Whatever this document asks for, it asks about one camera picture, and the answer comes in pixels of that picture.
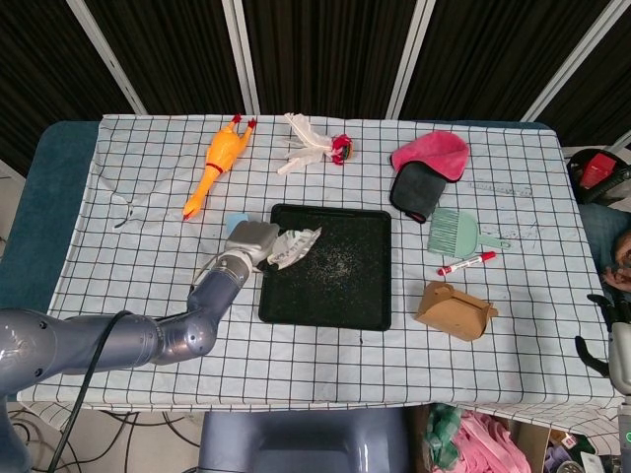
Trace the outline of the green and white plastic bag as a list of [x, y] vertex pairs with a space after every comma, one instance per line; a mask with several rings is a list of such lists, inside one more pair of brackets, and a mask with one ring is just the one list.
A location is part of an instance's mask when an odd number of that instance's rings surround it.
[[294, 265], [310, 252], [320, 234], [321, 228], [284, 232], [274, 241], [267, 263], [276, 265], [278, 270]]

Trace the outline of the open cardboard carton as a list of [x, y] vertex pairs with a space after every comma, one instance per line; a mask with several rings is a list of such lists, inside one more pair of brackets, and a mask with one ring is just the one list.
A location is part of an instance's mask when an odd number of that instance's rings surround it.
[[[411, 470], [414, 473], [430, 473], [429, 454], [423, 446], [429, 413], [429, 405], [408, 409]], [[531, 473], [543, 473], [550, 429], [499, 416], [494, 419], [509, 430], [512, 441], [525, 455]]]

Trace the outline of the white feather toy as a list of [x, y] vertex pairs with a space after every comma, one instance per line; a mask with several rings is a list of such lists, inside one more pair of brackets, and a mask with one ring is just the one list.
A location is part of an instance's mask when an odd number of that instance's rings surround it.
[[316, 133], [309, 119], [300, 114], [287, 112], [284, 118], [290, 125], [297, 141], [288, 141], [292, 148], [286, 155], [287, 162], [277, 170], [279, 175], [303, 169], [329, 159], [336, 166], [343, 166], [353, 153], [353, 142], [346, 134], [333, 137]]

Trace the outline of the green plastic comb scoop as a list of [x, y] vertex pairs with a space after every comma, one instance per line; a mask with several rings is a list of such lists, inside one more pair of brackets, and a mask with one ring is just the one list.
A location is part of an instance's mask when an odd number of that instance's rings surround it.
[[479, 246], [509, 249], [511, 244], [494, 236], [484, 235], [477, 221], [469, 214], [449, 208], [434, 211], [428, 239], [428, 250], [449, 257], [464, 258]]

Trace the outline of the yellow rubber chicken toy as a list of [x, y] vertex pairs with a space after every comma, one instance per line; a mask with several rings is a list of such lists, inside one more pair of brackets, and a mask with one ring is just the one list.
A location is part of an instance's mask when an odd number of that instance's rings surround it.
[[242, 116], [236, 114], [212, 139], [206, 151], [205, 168], [202, 177], [182, 210], [182, 218], [185, 221], [190, 220], [201, 211], [214, 182], [223, 173], [231, 169], [235, 160], [245, 150], [257, 121], [255, 118], [252, 118], [247, 123], [245, 133], [240, 135], [237, 132], [237, 125], [241, 120]]

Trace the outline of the black square tray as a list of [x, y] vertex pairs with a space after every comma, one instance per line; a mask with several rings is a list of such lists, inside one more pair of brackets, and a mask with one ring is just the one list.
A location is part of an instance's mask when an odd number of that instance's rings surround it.
[[284, 231], [320, 231], [308, 254], [262, 280], [267, 323], [387, 331], [391, 325], [391, 216], [385, 211], [279, 203]]

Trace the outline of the clear plastic ruler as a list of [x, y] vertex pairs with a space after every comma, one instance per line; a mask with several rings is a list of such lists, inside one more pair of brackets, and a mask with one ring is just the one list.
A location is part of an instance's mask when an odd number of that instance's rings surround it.
[[494, 194], [510, 195], [516, 197], [531, 197], [532, 189], [530, 186], [515, 186], [508, 183], [492, 183], [492, 182], [470, 182], [471, 188], [477, 190], [489, 191]]

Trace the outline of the blue grey robot torso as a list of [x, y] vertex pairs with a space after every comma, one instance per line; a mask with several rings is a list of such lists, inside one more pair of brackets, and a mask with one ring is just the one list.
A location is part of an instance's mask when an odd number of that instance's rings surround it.
[[402, 408], [208, 412], [196, 473], [412, 473]]

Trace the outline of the green fabric bundle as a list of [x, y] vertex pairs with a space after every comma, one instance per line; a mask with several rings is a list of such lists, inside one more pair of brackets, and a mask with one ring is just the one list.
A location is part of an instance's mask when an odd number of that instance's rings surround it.
[[455, 406], [435, 403], [430, 406], [425, 430], [425, 446], [432, 467], [451, 470], [459, 451], [454, 438], [460, 429], [462, 410]]

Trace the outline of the dark folding partition screen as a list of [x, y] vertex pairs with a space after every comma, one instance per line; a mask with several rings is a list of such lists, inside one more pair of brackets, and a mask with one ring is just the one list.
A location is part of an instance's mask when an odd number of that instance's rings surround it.
[[[152, 114], [245, 111], [222, 0], [81, 0]], [[383, 118], [424, 0], [237, 0], [264, 114]], [[565, 147], [631, 131], [631, 0], [430, 0], [405, 120], [536, 120]], [[132, 109], [67, 0], [0, 0], [0, 160]]]

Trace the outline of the black bag with red box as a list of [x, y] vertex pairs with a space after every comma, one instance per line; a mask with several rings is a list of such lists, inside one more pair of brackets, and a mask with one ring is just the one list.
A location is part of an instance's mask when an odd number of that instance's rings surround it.
[[579, 204], [609, 206], [631, 197], [631, 164], [606, 150], [587, 148], [575, 153], [567, 172]]

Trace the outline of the person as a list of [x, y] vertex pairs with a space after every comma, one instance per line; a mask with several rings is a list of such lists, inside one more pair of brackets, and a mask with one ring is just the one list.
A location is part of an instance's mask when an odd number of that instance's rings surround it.
[[614, 267], [605, 269], [603, 281], [614, 289], [631, 294], [631, 230], [618, 239], [614, 262]]

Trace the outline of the brown cardboard box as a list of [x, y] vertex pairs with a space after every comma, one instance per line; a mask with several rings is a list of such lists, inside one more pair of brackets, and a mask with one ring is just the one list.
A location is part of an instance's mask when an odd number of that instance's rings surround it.
[[456, 290], [444, 282], [431, 282], [424, 290], [414, 319], [459, 340], [479, 339], [498, 310], [491, 303]]

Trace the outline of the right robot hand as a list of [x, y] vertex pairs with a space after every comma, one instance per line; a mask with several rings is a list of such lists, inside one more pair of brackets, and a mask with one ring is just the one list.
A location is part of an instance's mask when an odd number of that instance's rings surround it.
[[601, 376], [608, 378], [622, 395], [631, 397], [631, 304], [625, 299], [615, 303], [601, 295], [587, 295], [601, 311], [608, 333], [608, 361], [589, 353], [586, 340], [575, 337], [575, 348], [581, 361]]

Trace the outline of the pink and grey cloth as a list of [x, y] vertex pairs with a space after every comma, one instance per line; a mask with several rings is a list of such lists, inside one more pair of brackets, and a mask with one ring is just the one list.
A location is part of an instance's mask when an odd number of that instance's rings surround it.
[[447, 131], [433, 131], [394, 151], [395, 177], [390, 204], [424, 224], [433, 214], [448, 183], [458, 182], [469, 158], [468, 145]]

